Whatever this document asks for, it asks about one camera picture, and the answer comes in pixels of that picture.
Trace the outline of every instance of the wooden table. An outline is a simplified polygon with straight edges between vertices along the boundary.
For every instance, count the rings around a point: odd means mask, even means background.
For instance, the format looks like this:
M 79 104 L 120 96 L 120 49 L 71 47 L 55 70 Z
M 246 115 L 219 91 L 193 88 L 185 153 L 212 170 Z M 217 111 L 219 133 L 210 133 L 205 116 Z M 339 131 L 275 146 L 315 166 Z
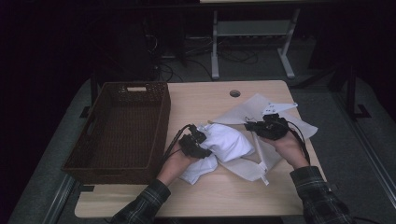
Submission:
M 237 98 L 230 91 L 238 90 Z M 177 131 L 188 123 L 206 124 L 260 93 L 273 103 L 293 103 L 289 89 L 283 81 L 235 81 L 171 83 L 172 101 L 167 146 Z M 299 118 L 296 108 L 288 111 Z M 320 168 L 311 142 L 306 141 L 312 165 Z M 234 175 L 221 165 L 200 177 L 195 185 L 178 179 L 171 186 L 172 195 L 160 209 L 157 217 L 248 217 L 300 215 L 302 202 L 291 181 L 290 165 L 282 160 L 266 177 L 270 185 L 261 180 L 249 182 Z M 112 217 L 144 189 L 137 185 L 97 185 L 91 192 L 81 192 L 77 217 Z

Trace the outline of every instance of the brown basket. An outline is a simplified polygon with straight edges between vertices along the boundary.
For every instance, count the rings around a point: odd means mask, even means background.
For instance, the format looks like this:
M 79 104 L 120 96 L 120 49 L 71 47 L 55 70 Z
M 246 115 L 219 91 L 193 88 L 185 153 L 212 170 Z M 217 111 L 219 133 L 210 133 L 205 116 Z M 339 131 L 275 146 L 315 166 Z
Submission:
M 64 167 L 83 184 L 148 184 L 162 165 L 166 82 L 105 83 Z

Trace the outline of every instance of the wrist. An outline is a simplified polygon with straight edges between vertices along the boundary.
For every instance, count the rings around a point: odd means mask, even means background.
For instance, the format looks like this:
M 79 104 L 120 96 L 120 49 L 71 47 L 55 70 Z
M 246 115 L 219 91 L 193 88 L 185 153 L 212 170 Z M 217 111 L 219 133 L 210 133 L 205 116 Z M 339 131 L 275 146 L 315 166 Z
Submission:
M 291 165 L 294 170 L 300 169 L 302 167 L 310 166 L 307 160 L 298 161 Z
M 171 185 L 172 182 L 173 182 L 176 178 L 173 177 L 172 174 L 170 174 L 170 173 L 160 172 L 160 173 L 157 175 L 157 179 L 160 180 L 161 182 L 163 182 L 163 184 L 165 184 L 166 187 L 169 187 L 169 185 Z

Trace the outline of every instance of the white fabric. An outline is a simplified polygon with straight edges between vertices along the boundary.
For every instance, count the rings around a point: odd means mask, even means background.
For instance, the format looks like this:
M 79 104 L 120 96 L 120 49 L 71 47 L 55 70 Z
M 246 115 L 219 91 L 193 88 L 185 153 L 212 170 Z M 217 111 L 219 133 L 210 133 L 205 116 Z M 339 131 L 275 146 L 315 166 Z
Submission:
M 264 96 L 256 93 L 250 99 L 234 107 L 233 109 L 226 112 L 224 115 L 213 119 L 216 123 L 222 124 L 243 124 L 247 121 L 262 121 L 262 110 L 268 106 L 270 101 L 266 99 Z M 294 123 L 302 132 L 304 139 L 310 138 L 314 135 L 318 128 L 314 127 L 300 119 L 295 118 L 294 116 L 287 113 L 287 111 L 282 111 L 278 113 L 281 118 L 285 118 L 287 121 Z M 246 180 L 250 180 L 254 177 L 254 179 L 259 179 L 258 176 L 262 178 L 265 184 L 268 184 L 268 180 L 265 178 L 265 174 L 268 173 L 280 160 L 281 157 L 275 151 L 274 147 L 264 143 L 257 134 L 252 133 L 252 144 L 256 148 L 258 156 L 260 158 L 259 162 L 256 163 L 258 167 L 251 168 L 251 173 L 244 172 L 243 170 L 235 167 L 241 166 L 251 166 L 251 162 L 241 159 L 233 162 L 222 162 L 221 164 L 232 171 L 236 175 L 239 175 Z
M 201 175 L 210 173 L 216 170 L 217 167 L 218 161 L 215 154 L 212 153 L 209 157 L 191 164 L 180 178 L 193 185 Z
M 180 178 L 194 184 L 199 176 L 216 169 L 217 157 L 221 165 L 236 175 L 249 181 L 261 178 L 268 185 L 265 174 L 282 158 L 273 146 L 264 143 L 257 134 L 237 131 L 226 125 L 262 121 L 262 110 L 269 103 L 264 96 L 257 93 L 241 105 L 213 119 L 214 124 L 205 126 L 206 140 L 201 144 L 202 148 L 210 149 L 213 152 L 212 155 L 192 164 Z M 297 125 L 304 139 L 310 138 L 318 131 L 317 127 L 295 118 L 287 111 L 280 112 L 279 116 Z
M 200 146 L 211 150 L 220 161 L 230 161 L 254 151 L 253 145 L 234 128 L 215 123 L 206 125 L 205 130 L 209 134 Z

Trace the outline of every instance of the plaid sleeve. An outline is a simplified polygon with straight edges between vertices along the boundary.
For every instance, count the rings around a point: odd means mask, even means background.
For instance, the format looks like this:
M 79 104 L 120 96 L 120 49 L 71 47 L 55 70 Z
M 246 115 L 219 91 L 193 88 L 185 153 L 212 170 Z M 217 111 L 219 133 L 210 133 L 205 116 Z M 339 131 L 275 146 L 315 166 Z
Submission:
M 110 223 L 152 223 L 158 210 L 170 195 L 169 188 L 155 179 L 133 202 L 114 215 Z
M 318 167 L 303 167 L 290 176 L 303 200 L 306 223 L 355 223 L 347 206 L 327 187 Z

